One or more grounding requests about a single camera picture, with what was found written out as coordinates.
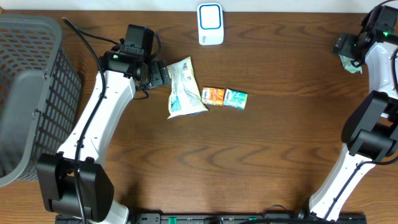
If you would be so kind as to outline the large white wet-wipes pack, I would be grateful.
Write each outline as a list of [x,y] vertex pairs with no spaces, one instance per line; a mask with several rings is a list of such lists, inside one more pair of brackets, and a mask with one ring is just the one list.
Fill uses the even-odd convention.
[[187,57],[167,66],[171,78],[169,117],[194,115],[208,111],[201,101],[200,91],[193,71],[192,58]]

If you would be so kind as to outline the teal crinkled snack packet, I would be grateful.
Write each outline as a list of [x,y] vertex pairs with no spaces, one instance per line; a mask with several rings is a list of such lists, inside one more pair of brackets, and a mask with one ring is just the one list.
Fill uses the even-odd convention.
[[343,68],[350,72],[350,73],[357,73],[359,72],[360,74],[363,73],[363,69],[361,66],[358,66],[359,63],[353,61],[351,58],[343,56],[343,55],[339,55],[340,60],[342,62]]

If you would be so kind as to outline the green Kleenex tissue pack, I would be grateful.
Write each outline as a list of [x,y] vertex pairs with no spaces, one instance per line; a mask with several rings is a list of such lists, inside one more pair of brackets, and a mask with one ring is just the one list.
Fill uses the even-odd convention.
[[246,107],[247,99],[248,99],[247,93],[226,89],[224,94],[223,105],[244,110]]

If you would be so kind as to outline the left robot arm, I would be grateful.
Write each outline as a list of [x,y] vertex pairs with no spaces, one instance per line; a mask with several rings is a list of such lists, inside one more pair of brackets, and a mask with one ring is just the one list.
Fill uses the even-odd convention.
[[114,199],[104,170],[108,148],[126,106],[138,91],[170,84],[166,62],[152,50],[159,36],[130,24],[125,38],[103,56],[93,92],[56,154],[42,154],[37,175],[44,207],[76,223],[127,223],[129,209]]

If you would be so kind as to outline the orange Kleenex tissue pack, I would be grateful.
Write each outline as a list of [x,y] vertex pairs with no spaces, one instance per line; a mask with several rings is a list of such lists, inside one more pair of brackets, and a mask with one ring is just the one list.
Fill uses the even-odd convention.
[[201,101],[206,105],[223,106],[224,89],[204,87],[201,94]]

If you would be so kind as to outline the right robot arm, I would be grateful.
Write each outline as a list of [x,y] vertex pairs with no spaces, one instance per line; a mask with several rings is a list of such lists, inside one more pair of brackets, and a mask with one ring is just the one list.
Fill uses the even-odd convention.
[[342,33],[333,53],[354,68],[366,65],[369,95],[347,119],[339,158],[298,218],[309,223],[364,223],[361,216],[341,215],[360,180],[375,166],[397,162],[397,9],[375,6],[357,35]]

